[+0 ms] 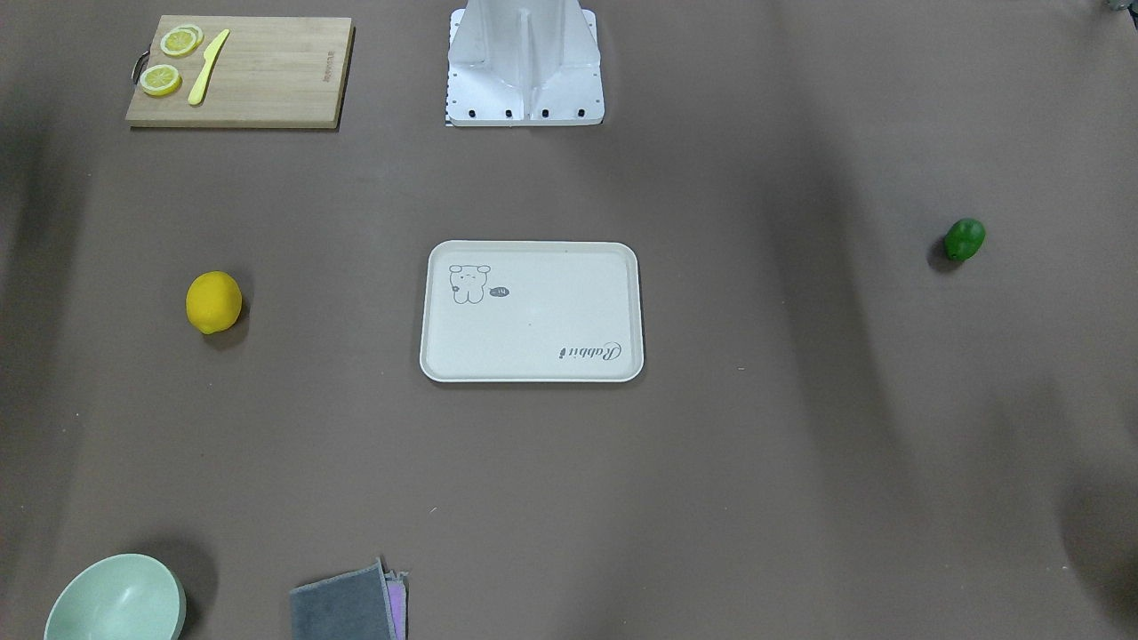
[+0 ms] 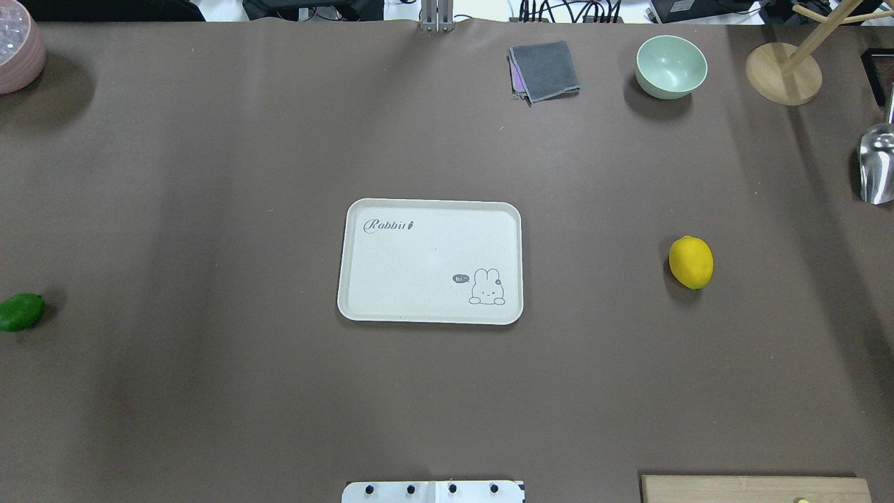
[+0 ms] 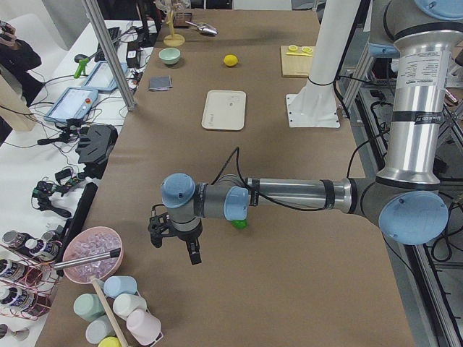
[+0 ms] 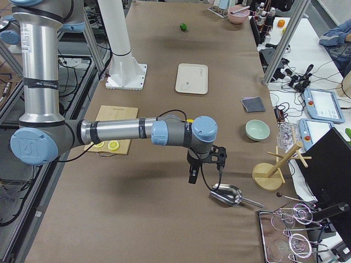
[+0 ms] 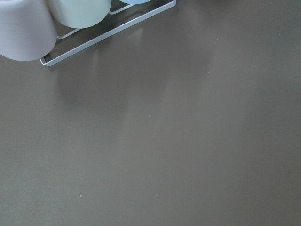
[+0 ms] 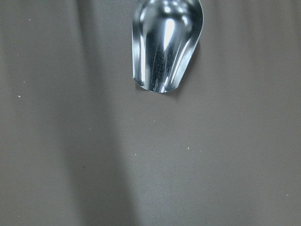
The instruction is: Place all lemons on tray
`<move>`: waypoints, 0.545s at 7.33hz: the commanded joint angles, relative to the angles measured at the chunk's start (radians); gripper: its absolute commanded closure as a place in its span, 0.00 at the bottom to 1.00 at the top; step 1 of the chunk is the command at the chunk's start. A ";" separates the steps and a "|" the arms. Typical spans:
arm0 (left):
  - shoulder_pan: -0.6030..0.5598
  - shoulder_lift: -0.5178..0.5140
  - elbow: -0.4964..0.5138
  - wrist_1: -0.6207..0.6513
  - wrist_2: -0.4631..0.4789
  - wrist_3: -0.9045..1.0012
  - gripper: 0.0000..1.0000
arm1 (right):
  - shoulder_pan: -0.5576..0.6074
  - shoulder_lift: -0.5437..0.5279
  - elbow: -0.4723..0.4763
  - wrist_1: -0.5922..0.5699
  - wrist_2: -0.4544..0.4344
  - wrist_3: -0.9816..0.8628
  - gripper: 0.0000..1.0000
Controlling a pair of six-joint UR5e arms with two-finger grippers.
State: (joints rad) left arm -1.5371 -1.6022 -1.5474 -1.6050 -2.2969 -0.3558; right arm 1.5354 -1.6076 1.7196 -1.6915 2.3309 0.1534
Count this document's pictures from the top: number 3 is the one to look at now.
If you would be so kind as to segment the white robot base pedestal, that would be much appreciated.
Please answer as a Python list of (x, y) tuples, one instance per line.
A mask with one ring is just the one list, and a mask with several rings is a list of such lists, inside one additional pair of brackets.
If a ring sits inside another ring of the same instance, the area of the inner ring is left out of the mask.
[(291, 128), (340, 127), (335, 94), (338, 68), (361, 8), (369, 6), (369, 1), (361, 0), (326, 2), (306, 85), (297, 94), (287, 95)]

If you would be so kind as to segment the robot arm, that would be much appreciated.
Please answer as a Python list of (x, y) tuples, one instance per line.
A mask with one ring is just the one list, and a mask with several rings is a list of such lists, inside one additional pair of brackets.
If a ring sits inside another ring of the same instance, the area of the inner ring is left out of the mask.
[(406, 245), (434, 239), (449, 218), (433, 162), (448, 66), (461, 40), (460, 1), (374, 1), (370, 52), (399, 60), (386, 163), (375, 178), (306, 181), (219, 173), (207, 184), (174, 173), (161, 185), (166, 212), (150, 217), (152, 244), (177, 237), (198, 264), (202, 220), (245, 220), (248, 208), (262, 200), (304, 212), (360, 215)]

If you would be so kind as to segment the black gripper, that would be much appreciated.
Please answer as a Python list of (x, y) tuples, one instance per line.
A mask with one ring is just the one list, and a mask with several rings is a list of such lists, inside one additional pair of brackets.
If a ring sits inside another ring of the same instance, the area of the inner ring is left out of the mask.
[(200, 264), (201, 256), (198, 238), (203, 231), (202, 220), (198, 217), (194, 217), (189, 221), (181, 221), (175, 219), (173, 215), (170, 215), (169, 220), (171, 222), (171, 237), (180, 238), (182, 241), (192, 240), (189, 242), (190, 261), (192, 265)]

